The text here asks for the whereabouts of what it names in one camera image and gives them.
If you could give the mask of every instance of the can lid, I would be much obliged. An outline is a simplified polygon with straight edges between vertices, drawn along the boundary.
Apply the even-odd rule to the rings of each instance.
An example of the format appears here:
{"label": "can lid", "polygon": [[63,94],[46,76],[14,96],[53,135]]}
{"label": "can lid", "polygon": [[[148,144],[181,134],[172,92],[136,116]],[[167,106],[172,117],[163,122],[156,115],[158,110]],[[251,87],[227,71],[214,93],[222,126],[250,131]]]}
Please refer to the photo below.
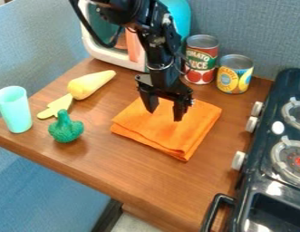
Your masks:
{"label": "can lid", "polygon": [[231,69],[250,69],[253,67],[253,61],[242,54],[228,54],[220,58],[220,66],[226,66]]}
{"label": "can lid", "polygon": [[189,47],[211,49],[218,47],[218,39],[207,34],[196,34],[187,39],[187,44]]}

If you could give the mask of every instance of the floor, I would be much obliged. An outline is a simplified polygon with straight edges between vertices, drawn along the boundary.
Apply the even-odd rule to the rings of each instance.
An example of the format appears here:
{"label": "floor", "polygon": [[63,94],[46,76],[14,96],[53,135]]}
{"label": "floor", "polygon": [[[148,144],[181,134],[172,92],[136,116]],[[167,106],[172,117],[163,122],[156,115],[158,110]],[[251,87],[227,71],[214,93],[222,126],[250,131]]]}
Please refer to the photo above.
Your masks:
{"label": "floor", "polygon": [[161,230],[123,213],[111,232],[162,232]]}

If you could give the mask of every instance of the wooden table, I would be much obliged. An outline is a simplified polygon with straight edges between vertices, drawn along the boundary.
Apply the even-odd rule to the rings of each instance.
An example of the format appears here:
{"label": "wooden table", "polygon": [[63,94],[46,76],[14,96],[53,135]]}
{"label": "wooden table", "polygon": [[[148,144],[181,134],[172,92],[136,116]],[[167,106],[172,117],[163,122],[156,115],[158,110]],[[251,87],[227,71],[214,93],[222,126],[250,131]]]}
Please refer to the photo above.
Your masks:
{"label": "wooden table", "polygon": [[[40,121],[35,115],[65,95],[71,79],[108,69],[117,72],[116,78],[71,108],[72,119],[85,124],[82,137],[70,144],[53,141],[47,127],[54,119]],[[164,230],[198,231],[214,195],[233,194],[237,173],[230,170],[231,160],[236,150],[246,150],[251,140],[244,131],[247,118],[253,103],[265,99],[271,82],[255,78],[240,95],[225,94],[215,83],[190,84],[196,99],[221,107],[223,113],[184,163],[110,133],[111,119],[139,96],[135,74],[84,60],[30,98],[34,126],[28,132],[13,134],[0,119],[0,146],[123,202],[125,210]]]}

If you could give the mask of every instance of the stove burner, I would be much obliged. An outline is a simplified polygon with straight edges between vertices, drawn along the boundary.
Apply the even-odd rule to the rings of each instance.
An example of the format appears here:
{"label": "stove burner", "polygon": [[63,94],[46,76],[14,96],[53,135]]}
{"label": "stove burner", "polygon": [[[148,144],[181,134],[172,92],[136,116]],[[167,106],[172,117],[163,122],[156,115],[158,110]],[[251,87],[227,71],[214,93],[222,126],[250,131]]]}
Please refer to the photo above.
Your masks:
{"label": "stove burner", "polygon": [[287,123],[300,130],[300,101],[291,98],[282,108],[282,115]]}
{"label": "stove burner", "polygon": [[300,185],[300,141],[283,136],[271,150],[271,161],[282,178]]}

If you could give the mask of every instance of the toy stove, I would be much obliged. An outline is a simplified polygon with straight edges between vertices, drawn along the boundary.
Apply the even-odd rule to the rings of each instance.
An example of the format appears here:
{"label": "toy stove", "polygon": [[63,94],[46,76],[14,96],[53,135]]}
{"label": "toy stove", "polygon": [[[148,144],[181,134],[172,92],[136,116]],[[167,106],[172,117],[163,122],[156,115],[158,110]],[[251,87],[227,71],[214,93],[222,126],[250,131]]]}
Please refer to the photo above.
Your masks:
{"label": "toy stove", "polygon": [[224,231],[300,232],[300,69],[279,73],[251,114],[247,131],[254,141],[232,163],[240,171],[237,196],[217,194],[201,231],[210,231],[225,203],[232,210]]}

